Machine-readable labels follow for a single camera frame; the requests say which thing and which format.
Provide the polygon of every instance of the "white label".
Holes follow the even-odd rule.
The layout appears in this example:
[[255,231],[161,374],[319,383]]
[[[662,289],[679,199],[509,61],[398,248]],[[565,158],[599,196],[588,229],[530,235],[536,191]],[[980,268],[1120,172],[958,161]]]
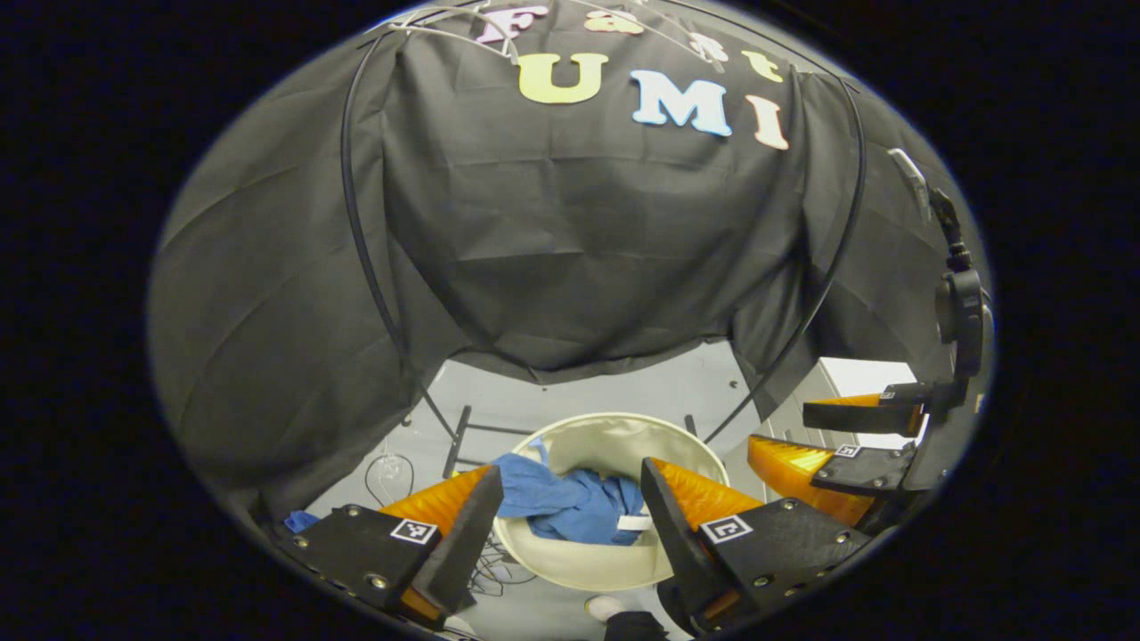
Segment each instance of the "white label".
[[633,514],[618,517],[618,529],[633,529],[642,532],[651,527],[653,527],[652,517],[635,517]]

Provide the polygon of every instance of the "letter m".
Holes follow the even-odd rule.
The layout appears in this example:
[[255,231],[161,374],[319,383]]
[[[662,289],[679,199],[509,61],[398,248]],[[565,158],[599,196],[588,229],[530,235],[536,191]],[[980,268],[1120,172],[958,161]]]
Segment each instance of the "letter m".
[[689,116],[697,112],[693,128],[717,136],[730,136],[732,129],[724,119],[725,89],[715,82],[695,80],[684,94],[663,73],[635,70],[629,72],[641,84],[641,108],[634,112],[634,120],[645,124],[665,124],[661,106],[669,112],[677,127],[684,127]]

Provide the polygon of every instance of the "white shoe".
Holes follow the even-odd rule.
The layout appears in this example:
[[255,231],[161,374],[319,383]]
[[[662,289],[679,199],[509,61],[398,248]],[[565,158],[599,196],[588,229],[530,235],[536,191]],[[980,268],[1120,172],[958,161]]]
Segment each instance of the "white shoe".
[[626,608],[621,605],[621,601],[618,601],[613,597],[600,594],[586,599],[586,611],[589,612],[589,616],[605,623],[613,615],[626,611]]

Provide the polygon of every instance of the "blue cloth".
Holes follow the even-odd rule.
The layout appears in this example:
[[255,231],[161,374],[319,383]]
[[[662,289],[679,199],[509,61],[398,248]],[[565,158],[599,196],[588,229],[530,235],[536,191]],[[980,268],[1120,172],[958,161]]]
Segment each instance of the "blue cloth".
[[293,512],[290,512],[288,518],[285,519],[285,527],[293,530],[293,534],[296,534],[299,532],[304,532],[309,526],[318,521],[320,521],[320,519],[314,517],[309,512],[294,510]]
[[593,470],[575,470],[559,478],[546,465],[518,454],[495,461],[503,479],[498,516],[527,517],[530,532],[542,538],[633,545],[641,532],[618,529],[618,519],[640,514],[641,488],[632,479],[602,479]]

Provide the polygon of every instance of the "foam letter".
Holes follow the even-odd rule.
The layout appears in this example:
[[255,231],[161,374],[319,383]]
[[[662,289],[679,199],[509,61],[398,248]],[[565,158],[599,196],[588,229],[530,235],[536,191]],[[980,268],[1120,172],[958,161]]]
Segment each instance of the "foam letter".
[[788,140],[784,140],[780,131],[780,120],[776,119],[780,105],[759,96],[744,96],[744,99],[756,107],[756,139],[773,149],[787,149]]
[[752,68],[756,70],[756,73],[763,75],[772,82],[783,82],[783,76],[776,73],[780,65],[768,60],[764,54],[757,54],[756,51],[741,51],[741,54],[751,60]]
[[637,24],[637,17],[625,11],[613,9],[605,11],[591,11],[586,14],[586,29],[589,31],[617,31],[620,33],[638,34],[645,31]]
[[695,111],[693,128],[698,131],[730,136],[732,129],[724,120],[724,87],[707,80],[694,80],[682,94],[663,73],[636,70],[629,75],[641,83],[641,108],[634,112],[634,120],[646,124],[665,124],[661,105],[673,116],[677,127],[684,127]]
[[597,95],[602,88],[602,65],[610,59],[602,54],[575,54],[570,59],[578,63],[578,84],[555,87],[551,82],[557,54],[530,54],[519,56],[519,92],[536,102],[554,104],[580,103]]
[[[520,32],[512,27],[528,29],[535,24],[535,16],[545,16],[549,9],[546,7],[521,7],[519,9],[504,9],[502,11],[487,11],[483,14],[492,23],[503,27],[512,39]],[[503,34],[491,25],[487,25],[483,34],[475,39],[475,42],[499,42]]]
[[698,54],[701,54],[703,49],[703,51],[708,51],[709,56],[720,60],[722,63],[728,59],[728,54],[724,52],[724,47],[722,47],[716,40],[695,32],[690,33],[689,36],[692,38],[689,46],[697,49]]

